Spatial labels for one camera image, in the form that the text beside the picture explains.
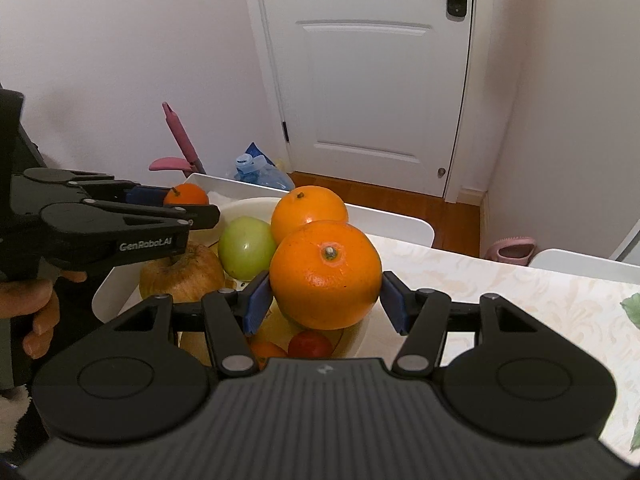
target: door panel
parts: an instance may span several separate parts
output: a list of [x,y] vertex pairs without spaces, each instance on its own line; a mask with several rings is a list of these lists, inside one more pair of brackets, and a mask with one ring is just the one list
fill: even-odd
[[441,196],[470,13],[448,16],[446,0],[264,3],[295,170]]

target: floral tablecloth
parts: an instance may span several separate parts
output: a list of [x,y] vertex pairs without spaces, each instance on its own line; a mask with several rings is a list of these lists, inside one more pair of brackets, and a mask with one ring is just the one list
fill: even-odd
[[[618,396],[600,439],[628,462],[640,463],[640,450],[630,452],[640,415],[640,330],[620,306],[620,301],[640,292],[640,285],[498,264],[373,235],[369,238],[380,253],[383,269],[392,270],[410,288],[435,288],[454,301],[468,303],[477,303],[486,292],[496,292],[602,362],[615,378]],[[369,315],[357,356],[379,356],[390,365],[404,338],[393,330],[380,303]],[[471,346],[468,336],[451,335],[443,364]]]

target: green fruit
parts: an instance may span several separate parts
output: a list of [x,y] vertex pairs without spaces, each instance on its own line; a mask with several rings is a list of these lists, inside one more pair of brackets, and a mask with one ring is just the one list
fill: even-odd
[[269,224],[250,216],[229,222],[218,243],[223,269],[232,278],[244,282],[268,270],[275,251],[276,242]]

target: brown floor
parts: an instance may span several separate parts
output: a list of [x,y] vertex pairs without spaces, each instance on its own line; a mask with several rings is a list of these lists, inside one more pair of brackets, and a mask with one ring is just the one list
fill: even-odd
[[480,208],[450,204],[442,198],[328,176],[292,173],[296,186],[323,186],[345,202],[426,220],[436,237],[435,249],[479,257]]

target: human hand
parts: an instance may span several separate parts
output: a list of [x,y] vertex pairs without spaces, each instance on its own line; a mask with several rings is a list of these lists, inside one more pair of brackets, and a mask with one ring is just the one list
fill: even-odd
[[[63,270],[60,274],[72,282],[84,282],[84,272]],[[6,319],[25,314],[33,316],[33,329],[22,340],[22,348],[28,356],[38,359],[47,353],[53,327],[60,321],[60,303],[51,280],[25,280],[0,283],[0,318]]]

